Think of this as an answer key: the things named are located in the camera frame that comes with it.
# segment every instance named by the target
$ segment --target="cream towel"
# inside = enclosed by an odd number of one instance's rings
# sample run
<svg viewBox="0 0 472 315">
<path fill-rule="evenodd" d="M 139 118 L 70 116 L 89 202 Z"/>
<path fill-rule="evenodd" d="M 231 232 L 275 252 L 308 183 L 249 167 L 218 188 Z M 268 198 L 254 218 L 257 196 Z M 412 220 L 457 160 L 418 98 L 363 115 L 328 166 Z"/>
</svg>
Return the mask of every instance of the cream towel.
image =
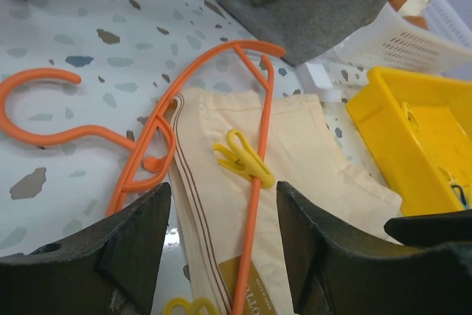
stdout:
<svg viewBox="0 0 472 315">
<path fill-rule="evenodd" d="M 220 95 L 183 90 L 170 118 L 178 144 L 170 169 L 194 297 L 230 314 L 251 182 L 220 167 L 212 149 L 240 129 L 257 149 L 263 101 L 253 91 Z M 384 223 L 400 196 L 351 165 L 327 129 L 316 95 L 274 100 L 265 163 L 314 204 L 387 238 Z M 293 314 L 277 218 L 276 190 L 262 190 L 245 314 Z"/>
</svg>

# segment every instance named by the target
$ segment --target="yellow clothespin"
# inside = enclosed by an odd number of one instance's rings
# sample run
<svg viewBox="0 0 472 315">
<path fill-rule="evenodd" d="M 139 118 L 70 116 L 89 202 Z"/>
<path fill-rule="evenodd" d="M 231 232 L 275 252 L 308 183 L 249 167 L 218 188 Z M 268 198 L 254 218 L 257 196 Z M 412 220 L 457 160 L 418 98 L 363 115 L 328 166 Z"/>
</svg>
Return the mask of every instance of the yellow clothespin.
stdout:
<svg viewBox="0 0 472 315">
<path fill-rule="evenodd" d="M 239 139 L 240 144 L 236 142 L 235 137 Z M 238 129 L 229 130 L 226 134 L 226 143 L 229 148 L 222 144 L 213 145 L 214 151 L 218 151 L 226 157 L 226 159 L 217 158 L 219 165 L 249 181 L 252 181 L 252 177 L 257 177 L 261 180 L 262 188 L 274 186 L 274 174 L 249 144 L 243 132 Z"/>
<path fill-rule="evenodd" d="M 207 298 L 198 298 L 189 302 L 184 298 L 174 298 L 168 302 L 162 315 L 172 315 L 174 308 L 183 308 L 187 315 L 203 315 L 200 310 L 205 309 L 208 315 L 221 315 L 220 311 Z"/>
</svg>

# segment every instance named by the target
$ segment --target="white plastic container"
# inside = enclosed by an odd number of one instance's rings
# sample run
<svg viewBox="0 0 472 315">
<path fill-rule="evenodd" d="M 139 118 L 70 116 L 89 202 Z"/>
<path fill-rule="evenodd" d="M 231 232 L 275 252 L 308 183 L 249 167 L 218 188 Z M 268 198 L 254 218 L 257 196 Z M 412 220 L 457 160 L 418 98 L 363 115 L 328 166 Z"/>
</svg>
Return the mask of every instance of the white plastic container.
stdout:
<svg viewBox="0 0 472 315">
<path fill-rule="evenodd" d="M 410 24 L 387 3 L 371 24 L 335 46 L 334 52 L 355 66 L 431 74 L 472 61 L 472 32 L 446 0 L 431 0 L 423 16 L 430 31 Z"/>
</svg>

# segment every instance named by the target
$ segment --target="yellow plastic tray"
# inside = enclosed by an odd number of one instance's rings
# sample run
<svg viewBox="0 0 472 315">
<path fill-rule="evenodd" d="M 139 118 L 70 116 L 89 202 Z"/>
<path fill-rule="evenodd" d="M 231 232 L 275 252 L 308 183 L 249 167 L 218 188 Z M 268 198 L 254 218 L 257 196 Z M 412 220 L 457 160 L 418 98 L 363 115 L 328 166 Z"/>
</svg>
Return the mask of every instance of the yellow plastic tray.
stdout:
<svg viewBox="0 0 472 315">
<path fill-rule="evenodd" d="M 472 202 L 472 82 L 375 67 L 347 103 L 405 215 Z"/>
</svg>

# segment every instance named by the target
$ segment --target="orange plastic hanger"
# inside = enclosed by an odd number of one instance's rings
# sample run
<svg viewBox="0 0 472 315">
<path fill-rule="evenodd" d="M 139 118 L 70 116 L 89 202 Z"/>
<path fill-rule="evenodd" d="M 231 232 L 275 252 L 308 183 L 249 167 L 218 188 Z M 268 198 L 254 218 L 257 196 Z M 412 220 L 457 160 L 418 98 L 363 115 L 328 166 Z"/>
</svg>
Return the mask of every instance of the orange plastic hanger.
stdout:
<svg viewBox="0 0 472 315">
<path fill-rule="evenodd" d="M 4 80 L 4 82 L 0 84 L 0 129 L 12 138 L 31 145 L 59 145 L 83 136 L 94 135 L 101 136 L 110 142 L 130 150 L 131 154 L 118 178 L 113 195 L 111 196 L 110 204 L 108 205 L 106 215 L 111 215 L 122 209 L 127 193 L 149 190 L 164 179 L 176 151 L 176 137 L 169 123 L 164 119 L 164 113 L 168 109 L 172 99 L 177 95 L 190 76 L 192 76 L 193 73 L 207 61 L 228 49 L 233 49 L 239 55 L 240 59 L 245 63 L 249 71 L 256 77 L 260 85 L 266 91 L 263 112 L 260 120 L 259 147 L 257 150 L 260 158 L 264 160 L 267 146 L 268 124 L 271 115 L 272 95 L 274 90 L 274 67 L 271 65 L 271 61 L 266 55 L 280 58 L 285 54 L 285 50 L 276 45 L 262 41 L 230 41 L 216 46 L 198 57 L 176 78 L 176 80 L 174 80 L 169 89 L 166 90 L 164 96 L 160 99 L 147 119 L 142 133 L 136 142 L 98 125 L 83 125 L 61 133 L 50 135 L 33 134 L 14 125 L 5 111 L 5 103 L 9 93 L 22 84 L 42 78 L 65 80 L 75 85 L 80 83 L 81 79 L 78 75 L 61 69 L 30 69 L 24 72 L 19 72 L 18 74 Z M 244 49 L 264 53 L 261 56 L 261 61 L 265 64 L 268 71 L 267 80 L 251 62 L 246 53 L 244 53 Z M 162 158 L 149 156 L 143 159 L 155 130 L 162 132 L 163 137 L 167 141 L 169 152 Z M 156 175 L 149 179 L 134 181 L 134 176 L 141 161 L 147 170 Z M 251 198 L 247 212 L 243 253 L 240 261 L 232 315 L 241 315 L 244 309 L 246 284 L 249 276 L 252 245 L 254 242 L 260 188 L 261 181 L 258 178 L 252 179 Z"/>
</svg>

